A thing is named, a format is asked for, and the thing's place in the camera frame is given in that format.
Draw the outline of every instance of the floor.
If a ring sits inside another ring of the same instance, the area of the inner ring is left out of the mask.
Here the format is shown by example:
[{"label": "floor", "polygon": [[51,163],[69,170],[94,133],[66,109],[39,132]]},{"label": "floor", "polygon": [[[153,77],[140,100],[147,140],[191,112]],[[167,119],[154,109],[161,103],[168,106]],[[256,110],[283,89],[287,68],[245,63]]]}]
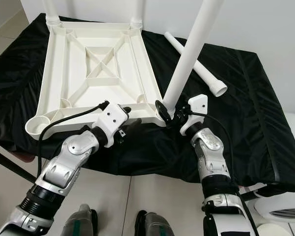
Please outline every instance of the floor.
[{"label": "floor", "polygon": [[[28,25],[23,11],[0,29],[0,54]],[[0,152],[24,169],[36,174],[37,162],[24,163],[0,147]],[[0,166],[0,226],[11,210],[24,198],[31,184]],[[178,179],[159,175],[137,177],[113,176],[97,171],[82,169],[81,175],[61,209],[55,216],[48,236],[60,235],[66,219],[79,205],[88,203],[99,214],[99,236],[132,236],[134,222],[139,210],[156,212],[164,216],[176,236],[203,235],[204,196],[199,184],[186,183]],[[268,223],[249,203],[257,225]],[[295,224],[289,227],[277,223],[295,235]]]}]

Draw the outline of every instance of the wire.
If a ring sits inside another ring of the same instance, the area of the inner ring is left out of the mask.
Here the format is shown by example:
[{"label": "wire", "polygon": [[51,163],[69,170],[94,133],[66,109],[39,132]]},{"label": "wire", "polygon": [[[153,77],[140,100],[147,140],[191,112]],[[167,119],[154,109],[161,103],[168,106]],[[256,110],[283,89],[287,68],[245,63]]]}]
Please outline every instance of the wire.
[{"label": "wire", "polygon": [[39,139],[38,139],[38,166],[37,166],[37,178],[40,176],[41,174],[41,169],[42,169],[42,156],[41,156],[41,146],[42,146],[42,141],[43,141],[43,138],[44,138],[44,135],[45,133],[53,126],[55,126],[56,124],[59,124],[59,123],[62,123],[64,121],[67,121],[69,119],[73,119],[73,118],[76,118],[76,117],[80,117],[80,116],[83,116],[83,115],[86,115],[88,113],[91,113],[97,109],[101,109],[101,110],[104,110],[107,106],[108,106],[109,102],[108,101],[105,101],[101,104],[99,104],[98,106],[92,108],[92,109],[89,109],[85,112],[81,112],[81,113],[78,113],[78,114],[75,114],[75,115],[72,115],[72,116],[69,116],[69,117],[66,117],[66,118],[63,118],[63,119],[60,119],[60,120],[57,120],[51,124],[49,124],[48,126],[46,126],[46,128],[43,129],[43,131],[41,132],[40,136],[39,136]]},{"label": "wire", "polygon": [[231,177],[232,182],[234,182],[235,181],[235,179],[234,179],[234,151],[233,151],[233,145],[232,145],[232,142],[231,142],[231,138],[230,138],[230,135],[229,135],[226,127],[219,120],[217,120],[216,118],[214,118],[214,117],[212,117],[210,115],[202,114],[202,113],[197,113],[197,112],[192,112],[192,111],[187,111],[187,113],[189,115],[195,115],[195,116],[201,116],[201,117],[210,118],[210,119],[216,121],[220,125],[220,127],[223,129],[224,133],[227,136],[228,144],[229,144],[230,159],[231,159],[231,163],[230,163],[230,165],[231,165],[230,177]]},{"label": "wire", "polygon": [[[230,158],[231,158],[231,173],[230,173],[230,176],[231,176],[231,181],[234,183],[234,152],[233,152],[233,145],[232,145],[232,142],[231,142],[231,138],[230,138],[230,135],[226,129],[226,127],[219,121],[217,120],[216,118],[210,116],[210,115],[207,115],[207,114],[202,114],[202,113],[197,113],[197,112],[193,112],[193,111],[190,111],[190,110],[186,110],[186,113],[189,114],[189,115],[195,115],[195,116],[201,116],[201,117],[207,117],[207,118],[210,118],[214,121],[216,121],[221,127],[222,129],[224,130],[226,136],[227,136],[227,139],[228,139],[228,143],[229,143],[229,150],[230,150]],[[255,236],[259,236],[259,233],[257,231],[257,228],[256,228],[256,225],[254,223],[254,220],[252,218],[252,215],[250,213],[250,210],[249,208],[247,207],[247,205],[245,204],[245,201],[244,199],[242,198],[241,194],[239,193],[239,191],[236,191],[236,194],[237,196],[240,198],[241,202],[242,202],[242,206],[243,206],[243,209],[247,215],[247,218],[248,220],[250,221],[251,223],[251,226],[252,226],[252,229],[254,230],[254,233],[255,233]]]}]

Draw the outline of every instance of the white pipe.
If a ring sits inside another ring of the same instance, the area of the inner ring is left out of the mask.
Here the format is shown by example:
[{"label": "white pipe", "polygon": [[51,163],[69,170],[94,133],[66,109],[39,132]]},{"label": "white pipe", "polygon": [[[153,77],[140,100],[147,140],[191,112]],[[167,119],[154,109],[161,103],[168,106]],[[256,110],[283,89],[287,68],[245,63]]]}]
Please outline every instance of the white pipe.
[{"label": "white pipe", "polygon": [[[182,54],[184,47],[177,39],[174,38],[169,32],[165,33],[166,39],[171,45]],[[203,66],[198,60],[196,60],[193,69],[202,78],[202,80],[208,85],[210,91],[215,97],[222,96],[227,91],[227,86],[218,80],[205,66]]]},{"label": "white pipe", "polygon": [[143,28],[143,11],[145,0],[133,0],[134,1],[134,13],[131,18],[131,28]]},{"label": "white pipe", "polygon": [[203,0],[184,51],[181,54],[163,98],[163,104],[172,117],[175,112],[176,103],[186,85],[195,61],[203,48],[204,41],[212,29],[213,23],[223,2],[224,0]]},{"label": "white pipe", "polygon": [[50,30],[50,26],[59,26],[61,22],[53,0],[43,0],[43,4],[46,12],[46,24],[48,29]]}]

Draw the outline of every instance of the black cloth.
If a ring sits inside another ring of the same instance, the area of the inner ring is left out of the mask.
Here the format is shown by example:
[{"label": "black cloth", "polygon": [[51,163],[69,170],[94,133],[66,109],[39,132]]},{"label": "black cloth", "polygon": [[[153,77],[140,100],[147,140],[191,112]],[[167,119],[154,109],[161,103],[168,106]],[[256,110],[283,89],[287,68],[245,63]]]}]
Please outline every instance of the black cloth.
[{"label": "black cloth", "polygon": [[[143,31],[142,37],[163,96],[180,55],[161,34]],[[8,150],[37,153],[37,141],[24,126],[36,113],[48,38],[45,15],[40,14],[0,56],[0,145]],[[295,191],[295,140],[257,55],[205,44],[199,60],[228,91],[214,97],[193,71],[177,107],[189,97],[208,96],[208,113],[226,126],[232,138],[239,185],[274,183]],[[224,142],[230,168],[229,144],[221,127],[209,118],[204,125]],[[58,133],[46,140],[43,157],[52,158],[55,147],[73,133]],[[86,167],[115,175],[156,173],[198,182],[197,160],[189,141],[178,128],[143,124],[132,129],[121,145],[94,154]]]}]

